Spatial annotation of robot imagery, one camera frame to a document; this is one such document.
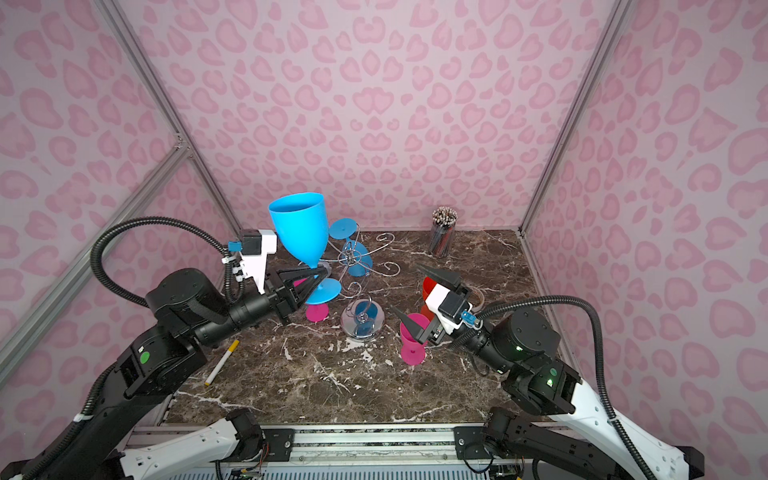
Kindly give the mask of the clear tape roll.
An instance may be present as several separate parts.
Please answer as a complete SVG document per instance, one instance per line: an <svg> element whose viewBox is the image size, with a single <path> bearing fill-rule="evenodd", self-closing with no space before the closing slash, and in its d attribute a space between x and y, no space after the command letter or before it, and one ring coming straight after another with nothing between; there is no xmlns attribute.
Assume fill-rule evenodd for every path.
<svg viewBox="0 0 768 480"><path fill-rule="evenodd" d="M476 286L470 286L469 302L472 304L472 311L479 312L483 309L486 299L484 292Z"/></svg>

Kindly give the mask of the magenta wine glass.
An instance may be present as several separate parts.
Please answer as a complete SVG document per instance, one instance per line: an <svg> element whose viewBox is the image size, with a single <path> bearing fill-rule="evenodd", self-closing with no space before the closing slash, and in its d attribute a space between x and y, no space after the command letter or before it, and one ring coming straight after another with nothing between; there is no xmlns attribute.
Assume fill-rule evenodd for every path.
<svg viewBox="0 0 768 480"><path fill-rule="evenodd" d="M420 313L409 314L408 317L423 328L426 328L430 323L430 320ZM410 366L420 365L426 358L424 345L413 339L403 323L400 323L400 337L402 341L400 350L402 360Z"/></svg>
<svg viewBox="0 0 768 480"><path fill-rule="evenodd" d="M319 323L326 320L329 316L329 307L324 300L322 284L319 284L310 294L306 301L306 319L311 323Z"/></svg>

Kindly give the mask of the red wine glass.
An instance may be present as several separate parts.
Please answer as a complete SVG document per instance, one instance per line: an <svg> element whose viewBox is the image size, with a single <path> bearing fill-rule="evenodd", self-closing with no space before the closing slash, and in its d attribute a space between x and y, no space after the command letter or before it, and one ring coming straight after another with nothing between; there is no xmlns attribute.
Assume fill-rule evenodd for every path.
<svg viewBox="0 0 768 480"><path fill-rule="evenodd" d="M425 316L428 320L432 320L434 318L434 313L429 309L426 300L428 299L430 293L434 289L434 287L437 285L437 282L431 279L430 277L425 277L422 282L422 306L420 308L420 314Z"/></svg>

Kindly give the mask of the blue wine glass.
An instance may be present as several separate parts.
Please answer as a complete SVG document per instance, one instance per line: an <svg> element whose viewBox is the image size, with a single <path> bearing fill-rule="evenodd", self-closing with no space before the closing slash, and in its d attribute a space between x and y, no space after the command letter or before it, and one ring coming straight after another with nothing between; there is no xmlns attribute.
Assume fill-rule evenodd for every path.
<svg viewBox="0 0 768 480"><path fill-rule="evenodd" d="M339 254L339 263L346 268L352 277L368 276L373 262L367 248L359 240L359 228L355 220L342 218L329 227L329 235L334 240L343 240L344 244Z"/></svg>
<svg viewBox="0 0 768 480"><path fill-rule="evenodd" d="M336 298L341 284L321 261L329 238L324 196L315 192L291 194L274 200L268 209L285 249L295 259L318 270L312 279L316 286L306 303L321 305Z"/></svg>

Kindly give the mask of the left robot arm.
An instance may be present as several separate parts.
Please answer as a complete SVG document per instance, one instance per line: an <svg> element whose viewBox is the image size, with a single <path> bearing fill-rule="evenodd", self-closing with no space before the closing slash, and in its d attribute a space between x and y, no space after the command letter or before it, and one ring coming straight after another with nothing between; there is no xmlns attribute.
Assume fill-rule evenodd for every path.
<svg viewBox="0 0 768 480"><path fill-rule="evenodd" d="M83 409L37 457L9 463L4 479L138 479L159 470L131 466L117 446L146 414L207 362L214 346L269 316L282 320L308 303L323 267L270 271L266 289L229 302L200 270L171 273L145 301L156 325L140 334L96 379Z"/></svg>

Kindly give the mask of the white yellow marker pen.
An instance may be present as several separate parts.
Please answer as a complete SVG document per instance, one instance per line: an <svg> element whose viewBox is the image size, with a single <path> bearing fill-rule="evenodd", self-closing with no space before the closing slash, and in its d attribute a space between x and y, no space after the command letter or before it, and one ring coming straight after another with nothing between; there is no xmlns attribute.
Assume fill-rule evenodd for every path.
<svg viewBox="0 0 768 480"><path fill-rule="evenodd" d="M218 363L215 365L213 370L209 373L209 375L206 377L204 381L205 386L210 386L216 377L219 375L221 370L223 369L226 362L229 360L229 358L232 356L233 352L237 349L239 346L240 341L235 340L225 351L225 353L222 355L222 357L219 359Z"/></svg>

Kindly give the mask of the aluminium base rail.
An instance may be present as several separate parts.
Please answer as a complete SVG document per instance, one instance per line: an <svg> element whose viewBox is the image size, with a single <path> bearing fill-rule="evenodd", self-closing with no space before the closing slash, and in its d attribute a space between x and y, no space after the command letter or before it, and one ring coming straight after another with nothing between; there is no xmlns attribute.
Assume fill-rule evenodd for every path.
<svg viewBox="0 0 768 480"><path fill-rule="evenodd" d="M133 479L531 478L530 456L491 458L481 425L266 425L265 446L235 457L233 428L147 427L120 459Z"/></svg>

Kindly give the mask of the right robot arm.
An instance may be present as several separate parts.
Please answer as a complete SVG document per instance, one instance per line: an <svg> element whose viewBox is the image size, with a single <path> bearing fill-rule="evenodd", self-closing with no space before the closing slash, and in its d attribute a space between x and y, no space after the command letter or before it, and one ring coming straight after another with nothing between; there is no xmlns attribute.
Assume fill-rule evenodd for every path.
<svg viewBox="0 0 768 480"><path fill-rule="evenodd" d="M705 459L694 447L670 445L621 414L612 404L605 379L599 315L587 301L569 295L546 295L495 303L476 312L460 276L420 266L435 285L425 304L433 318L426 326L400 310L394 313L419 344L450 339L454 348L479 359L503 376L502 389L524 412L547 417L573 431L567 436L523 421L494 407L481 433L461 439L457 450L466 463L483 459L529 461L534 478L545 463L581 479L701 479ZM595 380L591 386L558 358L561 336L539 307L570 305L591 323Z"/></svg>

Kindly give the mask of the aluminium frame post right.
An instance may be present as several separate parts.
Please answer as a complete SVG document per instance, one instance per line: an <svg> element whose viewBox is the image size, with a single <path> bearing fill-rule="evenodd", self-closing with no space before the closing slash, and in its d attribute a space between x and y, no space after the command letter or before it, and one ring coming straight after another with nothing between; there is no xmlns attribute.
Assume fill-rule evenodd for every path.
<svg viewBox="0 0 768 480"><path fill-rule="evenodd" d="M545 195L551 185L559 165L578 126L589 106L589 102L600 84L602 75L616 50L618 43L631 22L637 1L615 1L606 20L605 26L598 37L595 50L586 64L581 80L577 84L573 99L570 101L558 135L542 170L542 175L536 184L531 202L523 216L518 233L525 237L532 229Z"/></svg>

